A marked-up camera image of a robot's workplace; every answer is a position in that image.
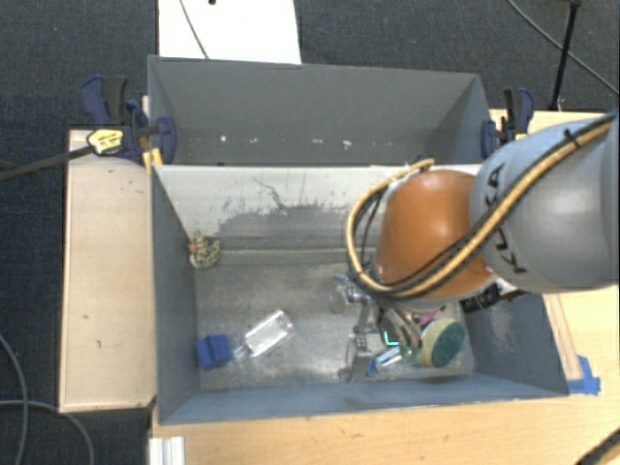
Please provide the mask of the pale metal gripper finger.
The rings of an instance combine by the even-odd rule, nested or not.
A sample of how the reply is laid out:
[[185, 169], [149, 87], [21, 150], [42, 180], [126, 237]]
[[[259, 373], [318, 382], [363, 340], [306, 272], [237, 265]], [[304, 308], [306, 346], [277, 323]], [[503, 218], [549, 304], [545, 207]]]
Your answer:
[[367, 295], [348, 276], [333, 276], [333, 288], [329, 297], [329, 311], [332, 314], [343, 314], [349, 306], [367, 303]]
[[373, 358], [365, 335], [352, 335], [345, 352], [344, 365], [338, 370], [341, 382], [362, 381], [367, 377]]

